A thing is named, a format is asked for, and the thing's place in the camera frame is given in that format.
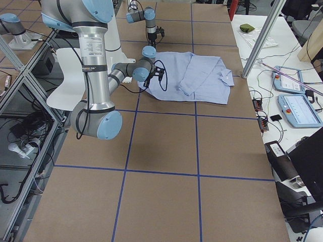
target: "green pouch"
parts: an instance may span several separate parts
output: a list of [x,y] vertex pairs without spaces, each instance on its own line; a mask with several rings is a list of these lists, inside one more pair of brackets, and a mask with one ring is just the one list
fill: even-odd
[[254,30],[254,27],[252,27],[249,24],[242,24],[242,25],[240,25],[240,29],[241,29],[242,32],[249,33],[252,30]]

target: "white desk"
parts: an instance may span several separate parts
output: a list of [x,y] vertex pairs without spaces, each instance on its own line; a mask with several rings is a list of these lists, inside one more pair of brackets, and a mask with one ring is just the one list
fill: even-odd
[[[255,28],[262,27],[264,22],[266,20],[266,16],[245,16],[245,15],[235,15],[234,19],[232,21],[232,28],[233,32],[237,41],[237,45],[239,47],[239,53],[242,59],[247,59],[251,53],[251,47],[247,44],[247,42],[242,38],[242,36],[238,33],[239,31],[239,26],[241,24],[248,23],[252,25]],[[296,46],[297,50],[292,52],[290,57],[287,59],[287,61],[284,63],[286,58],[289,56],[275,56],[275,57],[267,57],[263,60],[264,63],[274,67],[274,66],[282,66],[284,63],[284,66],[286,67],[292,67],[292,68],[298,68],[298,69],[309,69],[312,68],[313,66],[311,63],[305,63],[305,62],[300,62],[297,58],[297,54],[300,51],[301,47],[298,44],[297,39],[295,38],[293,32],[289,28],[288,24],[286,23],[285,19],[283,17],[278,17],[271,33],[270,36],[278,43],[278,46],[275,47],[270,47],[270,48],[263,48],[260,52],[260,55],[258,58],[264,58],[266,56],[271,56],[271,55],[284,55],[293,50],[293,48]],[[261,64],[256,63],[250,72],[250,75],[247,78],[248,81],[248,86],[254,88],[255,90],[259,91],[262,93],[263,97],[269,97],[270,93],[267,91],[259,88],[258,86],[258,81],[257,81],[257,76],[258,74],[266,70],[266,67],[264,67]],[[272,88],[272,78],[271,78],[272,72],[266,71],[263,72],[259,76],[259,83],[261,87],[264,87],[268,90]],[[302,71],[303,79],[304,82],[318,82],[322,83],[320,80],[317,72],[314,69],[307,70],[307,71]],[[323,85],[311,85],[313,88],[323,91]],[[268,114],[268,116],[275,115],[275,114],[280,114],[282,117],[283,115],[281,114],[281,111],[278,106],[277,102],[277,96],[279,94],[282,94],[282,92],[277,92],[275,89],[272,89],[272,93],[274,94],[274,97],[271,99],[264,99],[263,100],[263,109],[264,111]],[[322,105],[323,104],[323,97],[318,96],[318,101]],[[319,108],[317,103],[313,105],[314,108]],[[323,118],[323,113],[319,113],[320,118]],[[302,137],[304,136],[311,136],[313,133],[315,133],[318,129],[295,129],[292,128],[285,120],[283,117],[283,120],[280,121],[282,124],[282,127],[284,130],[284,137],[283,140],[281,141],[280,145],[284,150],[289,149],[291,146],[293,146],[297,141],[299,141]],[[269,124],[269,131],[265,132],[263,135],[263,142],[267,143],[270,141],[278,140],[280,137],[280,132],[273,127],[271,124]],[[291,241],[296,241],[298,236],[303,236],[302,234],[295,234],[291,230],[290,226],[287,224],[287,228],[289,231],[289,236]],[[306,242],[319,242],[323,240],[323,228],[315,228],[312,229],[306,239]]]

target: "folded garment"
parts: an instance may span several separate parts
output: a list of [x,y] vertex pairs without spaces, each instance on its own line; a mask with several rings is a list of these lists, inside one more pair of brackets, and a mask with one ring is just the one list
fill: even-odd
[[[190,52],[160,52],[156,60],[164,63],[168,74],[168,88],[164,92],[157,77],[150,80],[148,93],[159,100],[205,101],[227,104],[230,86],[234,86],[232,72],[216,56],[199,56]],[[166,84],[164,75],[161,82]]]

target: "brown table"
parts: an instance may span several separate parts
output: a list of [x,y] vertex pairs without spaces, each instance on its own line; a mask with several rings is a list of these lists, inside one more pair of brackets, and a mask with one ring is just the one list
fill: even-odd
[[[78,141],[70,129],[24,241],[289,241],[226,7],[143,6],[165,29],[158,51],[223,58],[235,75],[228,105],[119,88],[120,134]],[[139,58],[145,24],[125,12],[122,49]]]

